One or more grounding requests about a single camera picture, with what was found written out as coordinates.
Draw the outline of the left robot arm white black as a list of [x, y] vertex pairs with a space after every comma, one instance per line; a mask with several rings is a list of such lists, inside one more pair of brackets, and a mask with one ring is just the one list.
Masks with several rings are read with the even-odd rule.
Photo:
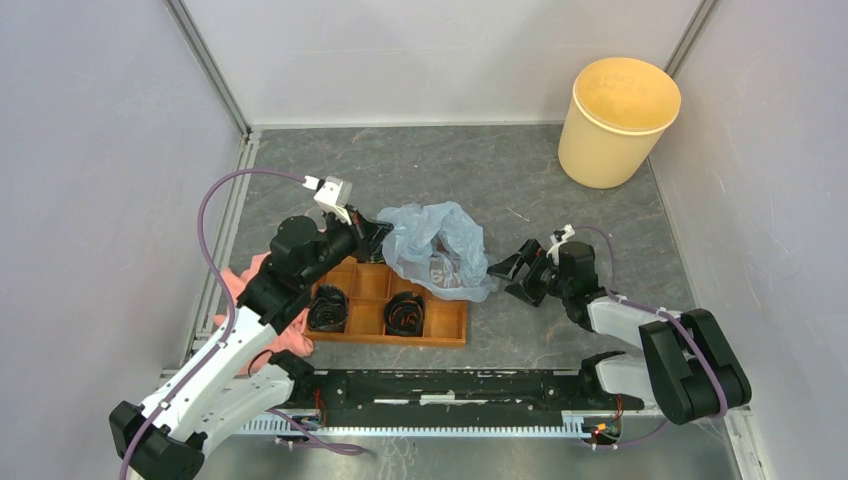
[[306, 405], [313, 379], [274, 360], [256, 379], [230, 388], [240, 369], [283, 333], [310, 304], [312, 289], [349, 257], [365, 261], [393, 226], [352, 206], [327, 213], [325, 229], [307, 216], [284, 220], [270, 253], [236, 301], [226, 323], [165, 385], [141, 404], [127, 401], [109, 416], [120, 478], [193, 479], [226, 438], [268, 409]]

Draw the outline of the light blue plastic trash bag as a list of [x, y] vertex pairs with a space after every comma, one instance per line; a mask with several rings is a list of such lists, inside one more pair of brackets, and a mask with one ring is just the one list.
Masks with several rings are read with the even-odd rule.
[[387, 207], [377, 219], [393, 226], [382, 255], [402, 279], [451, 301], [481, 303], [498, 289], [483, 228], [458, 203]]

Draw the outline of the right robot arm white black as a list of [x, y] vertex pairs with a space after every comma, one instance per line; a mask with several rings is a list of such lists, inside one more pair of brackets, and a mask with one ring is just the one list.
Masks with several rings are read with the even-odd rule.
[[749, 404], [749, 379], [712, 312], [638, 304], [603, 287], [595, 262], [589, 244], [566, 241], [549, 253], [529, 240], [488, 270], [517, 299], [538, 306], [554, 297], [579, 327], [639, 349], [636, 356], [614, 351], [582, 362], [577, 392], [585, 405], [602, 408], [629, 396], [683, 425]]

